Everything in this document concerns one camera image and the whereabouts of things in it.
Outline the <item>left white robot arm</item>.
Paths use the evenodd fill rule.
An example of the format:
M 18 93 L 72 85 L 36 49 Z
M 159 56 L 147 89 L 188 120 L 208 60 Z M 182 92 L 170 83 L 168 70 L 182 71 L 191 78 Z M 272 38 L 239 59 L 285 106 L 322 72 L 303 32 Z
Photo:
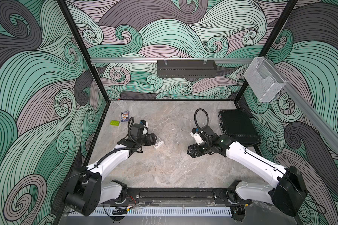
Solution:
M 79 212 L 89 216 L 99 204 L 107 201 L 123 203 L 126 201 L 127 185 L 118 180 L 112 180 L 104 186 L 103 180 L 120 163 L 127 160 L 134 153 L 142 153 L 144 146 L 154 146 L 157 135 L 150 133 L 148 122 L 141 120 L 134 122 L 131 117 L 128 121 L 127 135 L 118 141 L 113 150 L 106 153 L 98 161 L 75 169 L 61 184 L 64 188 L 58 209 L 52 207 L 57 213 L 65 214 L 64 209 L 70 208 L 70 213 Z

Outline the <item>blue playing card box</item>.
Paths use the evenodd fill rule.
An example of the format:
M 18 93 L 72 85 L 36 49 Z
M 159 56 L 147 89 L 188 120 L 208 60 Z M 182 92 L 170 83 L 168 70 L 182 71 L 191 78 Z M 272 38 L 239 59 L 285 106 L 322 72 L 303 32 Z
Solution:
M 120 118 L 121 122 L 128 122 L 129 119 L 130 119 L 130 112 L 129 111 L 121 112 L 121 118 Z

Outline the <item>green toy building brick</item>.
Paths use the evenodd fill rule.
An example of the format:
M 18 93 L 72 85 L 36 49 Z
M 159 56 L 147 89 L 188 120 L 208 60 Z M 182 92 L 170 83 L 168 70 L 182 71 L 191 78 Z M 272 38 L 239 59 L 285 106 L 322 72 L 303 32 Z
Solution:
M 120 121 L 114 121 L 114 120 L 110 121 L 110 125 L 112 126 L 119 126 L 119 124 L 120 124 Z

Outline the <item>black case on table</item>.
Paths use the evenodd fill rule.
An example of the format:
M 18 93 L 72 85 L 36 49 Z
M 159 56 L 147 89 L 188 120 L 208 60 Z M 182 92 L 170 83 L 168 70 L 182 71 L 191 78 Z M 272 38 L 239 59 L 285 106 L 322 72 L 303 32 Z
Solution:
M 218 113 L 219 126 L 223 134 L 227 134 L 243 146 L 260 144 L 263 136 L 259 135 L 249 116 L 239 110 L 221 110 Z

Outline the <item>black wall tray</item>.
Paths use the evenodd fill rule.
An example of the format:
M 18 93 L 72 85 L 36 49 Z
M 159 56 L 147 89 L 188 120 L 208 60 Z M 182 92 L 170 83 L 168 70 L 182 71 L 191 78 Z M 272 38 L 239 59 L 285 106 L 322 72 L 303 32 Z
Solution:
M 213 78 L 218 72 L 213 60 L 160 60 L 156 69 L 160 78 Z

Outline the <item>clear acrylic wall holder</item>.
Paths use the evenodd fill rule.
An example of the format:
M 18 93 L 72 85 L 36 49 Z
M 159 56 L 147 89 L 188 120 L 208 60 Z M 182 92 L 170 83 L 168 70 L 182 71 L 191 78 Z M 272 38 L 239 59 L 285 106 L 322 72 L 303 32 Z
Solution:
M 260 103 L 270 102 L 286 85 L 275 64 L 265 57 L 254 58 L 244 78 Z

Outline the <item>black corner frame post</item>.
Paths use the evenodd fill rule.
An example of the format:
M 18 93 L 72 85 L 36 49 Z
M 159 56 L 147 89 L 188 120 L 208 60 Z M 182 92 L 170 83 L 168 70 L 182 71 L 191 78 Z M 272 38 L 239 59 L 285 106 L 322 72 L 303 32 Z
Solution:
M 71 33 L 73 34 L 73 37 L 75 39 L 75 41 L 78 44 L 78 47 L 84 57 L 84 60 L 93 76 L 94 81 L 96 82 L 96 84 L 98 85 L 99 91 L 101 92 L 105 102 L 107 104 L 110 104 L 110 100 L 108 98 L 108 95 L 106 93 L 106 90 L 101 82 L 100 76 L 98 74 L 97 69 L 92 65 L 91 63 L 91 58 L 89 55 L 89 52 L 86 48 L 86 46 L 84 45 L 83 39 L 81 38 L 81 35 L 79 33 L 79 30 L 75 24 L 75 21 L 73 19 L 72 14 L 70 13 L 70 10 L 68 8 L 68 5 L 66 3 L 66 1 L 64 0 L 57 0 L 57 3 L 61 9 L 61 12 L 66 20 L 67 25 L 69 26 L 69 29 L 71 31 Z

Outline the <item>aluminium wall rail right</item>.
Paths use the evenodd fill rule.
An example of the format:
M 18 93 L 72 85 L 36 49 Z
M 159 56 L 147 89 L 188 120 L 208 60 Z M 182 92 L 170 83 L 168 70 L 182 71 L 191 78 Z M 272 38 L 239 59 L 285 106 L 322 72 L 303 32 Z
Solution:
M 338 154 L 338 81 L 328 68 L 300 69 L 269 61 L 274 74 L 285 80 L 285 91 Z

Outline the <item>right black corner post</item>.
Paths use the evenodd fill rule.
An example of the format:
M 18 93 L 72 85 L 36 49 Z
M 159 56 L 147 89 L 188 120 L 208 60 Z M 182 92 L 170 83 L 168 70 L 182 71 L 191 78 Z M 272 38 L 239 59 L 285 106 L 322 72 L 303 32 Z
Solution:
M 294 7 L 297 4 L 297 2 L 298 2 L 298 0 L 289 0 L 287 2 L 282 14 L 280 15 L 277 22 L 275 23 L 274 29 L 270 33 L 269 38 L 267 39 L 264 47 L 262 48 L 261 52 L 259 53 L 259 57 L 263 57 L 263 56 L 266 56 L 268 54 L 270 48 L 272 47 L 273 43 L 277 39 L 277 37 L 280 34 L 282 28 L 284 27 L 286 21 L 288 20 L 291 12 L 294 10 Z M 244 92 L 246 91 L 247 87 L 248 87 L 248 82 L 245 80 L 244 83 L 242 84 L 239 92 L 237 93 L 235 99 L 234 99 L 235 105 L 237 105 L 239 103 L 239 101 L 243 97 Z

